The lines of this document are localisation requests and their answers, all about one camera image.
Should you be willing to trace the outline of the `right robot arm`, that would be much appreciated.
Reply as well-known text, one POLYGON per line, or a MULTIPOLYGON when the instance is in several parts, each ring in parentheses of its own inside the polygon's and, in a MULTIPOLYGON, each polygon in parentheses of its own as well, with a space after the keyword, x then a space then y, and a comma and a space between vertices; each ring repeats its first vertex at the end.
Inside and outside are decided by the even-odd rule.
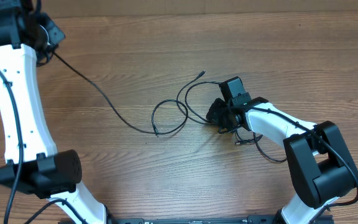
POLYGON ((221 82, 219 88, 223 96, 211 105, 206 119, 220 133, 244 128, 285 150, 295 195, 267 222, 328 223, 322 218, 325 211, 358 202, 358 170, 334 123, 303 121, 265 98, 251 98, 239 77, 221 82))

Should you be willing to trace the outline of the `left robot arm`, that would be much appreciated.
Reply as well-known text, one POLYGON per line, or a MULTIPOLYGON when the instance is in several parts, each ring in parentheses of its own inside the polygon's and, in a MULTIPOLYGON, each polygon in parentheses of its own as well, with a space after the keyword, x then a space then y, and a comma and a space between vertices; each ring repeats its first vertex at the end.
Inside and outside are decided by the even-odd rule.
POLYGON ((75 223, 112 223, 82 182, 76 151, 58 151, 48 130, 37 67, 49 63, 65 34, 39 2, 0 1, 0 113, 5 165, 0 184, 58 205, 75 223))

